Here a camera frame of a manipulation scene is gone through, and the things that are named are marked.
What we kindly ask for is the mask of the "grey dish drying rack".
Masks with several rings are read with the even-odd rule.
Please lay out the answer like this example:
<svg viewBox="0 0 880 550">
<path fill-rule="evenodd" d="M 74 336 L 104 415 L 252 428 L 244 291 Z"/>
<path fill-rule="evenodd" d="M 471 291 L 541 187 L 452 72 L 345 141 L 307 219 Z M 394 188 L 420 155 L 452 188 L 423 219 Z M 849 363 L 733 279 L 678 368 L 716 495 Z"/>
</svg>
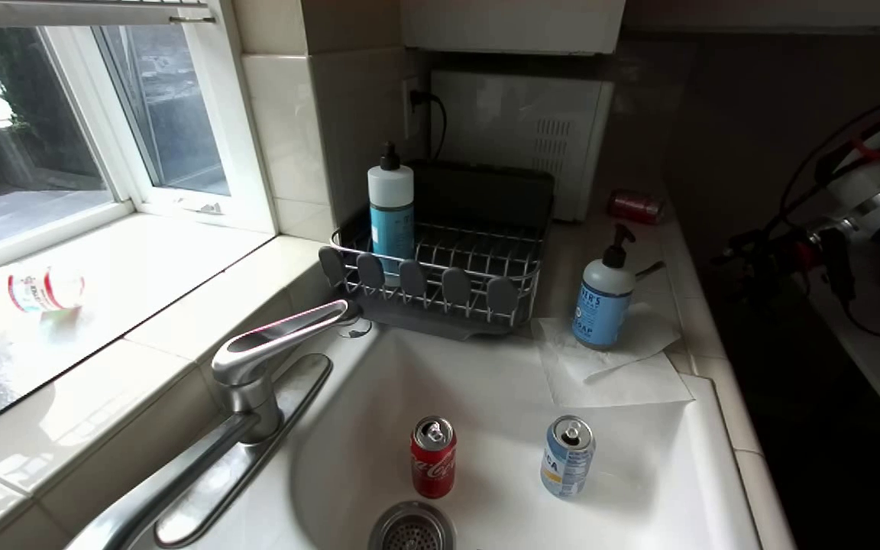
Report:
<svg viewBox="0 0 880 550">
<path fill-rule="evenodd" d="M 362 212 L 317 249 L 317 265 L 378 323 L 506 336 L 534 313 L 549 213 L 546 170 L 415 165 L 414 253 L 375 253 Z"/>
</svg>

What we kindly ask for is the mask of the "blue dish soap bottle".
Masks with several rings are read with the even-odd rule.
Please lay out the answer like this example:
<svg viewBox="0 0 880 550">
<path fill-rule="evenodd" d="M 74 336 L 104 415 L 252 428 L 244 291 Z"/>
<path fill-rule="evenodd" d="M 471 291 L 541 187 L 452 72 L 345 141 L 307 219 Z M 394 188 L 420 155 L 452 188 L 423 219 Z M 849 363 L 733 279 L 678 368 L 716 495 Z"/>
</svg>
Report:
<svg viewBox="0 0 880 550">
<path fill-rule="evenodd" d="M 374 249 L 411 257 L 415 244 L 415 170 L 399 158 L 394 142 L 387 142 L 383 158 L 367 170 L 367 197 Z"/>
</svg>

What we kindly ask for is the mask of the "blue hand soap pump bottle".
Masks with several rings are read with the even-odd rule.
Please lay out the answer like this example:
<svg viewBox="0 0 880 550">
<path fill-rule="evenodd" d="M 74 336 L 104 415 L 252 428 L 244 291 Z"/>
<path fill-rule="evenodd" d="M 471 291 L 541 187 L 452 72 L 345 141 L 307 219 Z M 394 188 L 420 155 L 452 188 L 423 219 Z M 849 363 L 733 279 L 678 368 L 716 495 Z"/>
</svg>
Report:
<svg viewBox="0 0 880 550">
<path fill-rule="evenodd" d="M 615 348 L 621 343 L 631 297 L 637 291 L 637 276 L 628 270 L 628 246 L 633 242 L 637 235 L 618 223 L 601 257 L 585 265 L 572 336 L 591 348 Z"/>
</svg>

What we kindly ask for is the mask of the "red soda can upright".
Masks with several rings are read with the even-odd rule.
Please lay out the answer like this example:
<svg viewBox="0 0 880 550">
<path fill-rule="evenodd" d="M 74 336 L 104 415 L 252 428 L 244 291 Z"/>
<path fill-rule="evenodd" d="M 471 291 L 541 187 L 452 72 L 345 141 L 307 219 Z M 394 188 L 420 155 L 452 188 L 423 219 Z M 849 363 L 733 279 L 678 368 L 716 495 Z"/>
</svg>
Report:
<svg viewBox="0 0 880 550">
<path fill-rule="evenodd" d="M 423 498 L 443 498 L 455 484 L 455 428 L 443 415 L 426 415 L 411 434 L 411 475 Z"/>
</svg>

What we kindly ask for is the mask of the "red soda can lying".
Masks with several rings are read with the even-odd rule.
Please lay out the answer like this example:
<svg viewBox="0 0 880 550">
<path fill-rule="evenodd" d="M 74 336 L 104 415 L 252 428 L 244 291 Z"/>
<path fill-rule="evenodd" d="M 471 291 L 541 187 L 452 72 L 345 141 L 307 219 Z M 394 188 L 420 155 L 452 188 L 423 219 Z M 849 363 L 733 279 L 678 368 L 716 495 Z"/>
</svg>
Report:
<svg viewBox="0 0 880 550">
<path fill-rule="evenodd" d="M 609 213 L 610 213 L 610 216 L 621 216 L 621 219 L 658 225 L 661 216 L 663 216 L 663 207 L 661 207 L 654 197 L 648 197 L 648 195 L 622 195 L 622 191 L 615 191 L 615 195 L 609 197 Z"/>
</svg>

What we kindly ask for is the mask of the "chrome sink faucet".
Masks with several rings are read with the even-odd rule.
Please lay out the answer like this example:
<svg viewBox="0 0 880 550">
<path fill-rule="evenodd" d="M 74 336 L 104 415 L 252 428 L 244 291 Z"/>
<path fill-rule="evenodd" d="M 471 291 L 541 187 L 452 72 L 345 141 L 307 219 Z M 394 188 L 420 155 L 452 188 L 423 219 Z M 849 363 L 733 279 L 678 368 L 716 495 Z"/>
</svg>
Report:
<svg viewBox="0 0 880 550">
<path fill-rule="evenodd" d="M 68 550 L 173 550 L 206 537 L 333 374 L 326 354 L 290 356 L 290 351 L 351 316 L 348 299 L 329 299 L 229 336 L 211 356 L 229 411 L 97 514 Z"/>
</svg>

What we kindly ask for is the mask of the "blue soda can upright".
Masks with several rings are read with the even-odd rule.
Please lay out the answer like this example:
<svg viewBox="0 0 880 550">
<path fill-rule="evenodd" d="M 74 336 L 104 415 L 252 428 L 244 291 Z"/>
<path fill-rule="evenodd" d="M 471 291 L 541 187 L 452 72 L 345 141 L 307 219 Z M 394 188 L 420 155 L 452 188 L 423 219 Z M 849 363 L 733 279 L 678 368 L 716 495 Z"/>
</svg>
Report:
<svg viewBox="0 0 880 550">
<path fill-rule="evenodd" d="M 591 479 L 596 430 L 581 415 L 559 415 L 545 434 L 541 484 L 557 498 L 579 498 Z"/>
</svg>

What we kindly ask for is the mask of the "white folded paper towel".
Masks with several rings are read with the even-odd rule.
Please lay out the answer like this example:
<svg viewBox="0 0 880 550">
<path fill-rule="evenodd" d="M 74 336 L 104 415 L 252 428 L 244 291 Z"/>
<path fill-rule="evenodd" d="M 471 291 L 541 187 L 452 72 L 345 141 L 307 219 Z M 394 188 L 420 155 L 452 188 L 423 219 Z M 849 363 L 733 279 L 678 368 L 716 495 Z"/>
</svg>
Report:
<svg viewBox="0 0 880 550">
<path fill-rule="evenodd" d="M 678 328 L 650 305 L 633 305 L 615 348 L 579 343 L 561 319 L 534 320 L 552 399 L 561 409 L 684 402 L 690 390 L 666 348 Z"/>
</svg>

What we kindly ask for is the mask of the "metal sink drain strainer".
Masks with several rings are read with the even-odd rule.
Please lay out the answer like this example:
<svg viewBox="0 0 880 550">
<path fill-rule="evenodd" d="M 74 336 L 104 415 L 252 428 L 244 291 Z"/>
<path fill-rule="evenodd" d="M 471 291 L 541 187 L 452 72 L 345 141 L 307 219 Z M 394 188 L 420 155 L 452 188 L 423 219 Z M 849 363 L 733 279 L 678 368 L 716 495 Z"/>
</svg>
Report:
<svg viewBox="0 0 880 550">
<path fill-rule="evenodd" d="M 398 500 L 375 518 L 370 550 L 455 550 L 455 533 L 433 503 Z"/>
</svg>

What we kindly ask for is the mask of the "white sink basin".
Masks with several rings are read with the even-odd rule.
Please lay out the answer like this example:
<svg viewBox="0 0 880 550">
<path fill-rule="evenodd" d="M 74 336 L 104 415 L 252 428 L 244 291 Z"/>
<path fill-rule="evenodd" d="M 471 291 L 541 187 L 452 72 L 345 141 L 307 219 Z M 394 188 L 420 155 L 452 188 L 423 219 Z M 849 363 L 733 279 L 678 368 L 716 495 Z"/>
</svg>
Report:
<svg viewBox="0 0 880 550">
<path fill-rule="evenodd" d="M 459 343 L 375 329 L 333 351 L 335 383 L 293 451 L 290 495 L 310 550 L 367 550 L 375 518 L 415 495 L 411 434 L 455 428 L 455 485 L 436 500 L 455 550 L 759 550 L 752 514 L 702 380 L 684 402 L 561 409 L 529 340 Z M 541 484 L 545 434 L 596 430 L 579 498 Z"/>
</svg>

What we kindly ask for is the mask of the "clear red striped plastic cup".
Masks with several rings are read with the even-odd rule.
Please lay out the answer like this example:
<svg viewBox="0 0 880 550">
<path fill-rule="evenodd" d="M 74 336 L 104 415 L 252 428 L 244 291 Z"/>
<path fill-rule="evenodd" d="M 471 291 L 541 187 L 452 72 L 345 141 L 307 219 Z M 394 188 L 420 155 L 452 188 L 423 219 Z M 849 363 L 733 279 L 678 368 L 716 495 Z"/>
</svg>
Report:
<svg viewBox="0 0 880 550">
<path fill-rule="evenodd" d="M 61 316 L 84 305 L 86 279 L 69 270 L 11 271 L 7 292 L 19 313 Z"/>
</svg>

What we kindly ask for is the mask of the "white framed window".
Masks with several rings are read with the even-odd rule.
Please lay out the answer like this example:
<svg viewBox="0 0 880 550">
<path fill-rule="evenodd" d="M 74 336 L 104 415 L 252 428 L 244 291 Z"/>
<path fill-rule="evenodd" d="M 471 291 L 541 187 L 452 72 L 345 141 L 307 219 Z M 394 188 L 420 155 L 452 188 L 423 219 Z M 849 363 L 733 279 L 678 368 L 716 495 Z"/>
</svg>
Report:
<svg viewBox="0 0 880 550">
<path fill-rule="evenodd" d="M 0 265 L 131 216 L 274 230 L 234 0 L 0 0 Z"/>
</svg>

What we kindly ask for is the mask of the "white wall power outlet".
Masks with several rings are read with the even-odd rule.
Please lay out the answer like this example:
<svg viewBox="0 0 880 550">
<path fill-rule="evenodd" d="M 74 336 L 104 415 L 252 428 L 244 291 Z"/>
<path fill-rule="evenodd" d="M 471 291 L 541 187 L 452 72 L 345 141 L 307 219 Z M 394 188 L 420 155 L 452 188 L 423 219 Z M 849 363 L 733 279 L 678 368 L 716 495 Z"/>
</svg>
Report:
<svg viewBox="0 0 880 550">
<path fill-rule="evenodd" d="M 430 104 L 430 92 L 423 92 L 411 81 L 403 81 L 403 132 L 407 138 L 420 132 L 420 110 Z"/>
</svg>

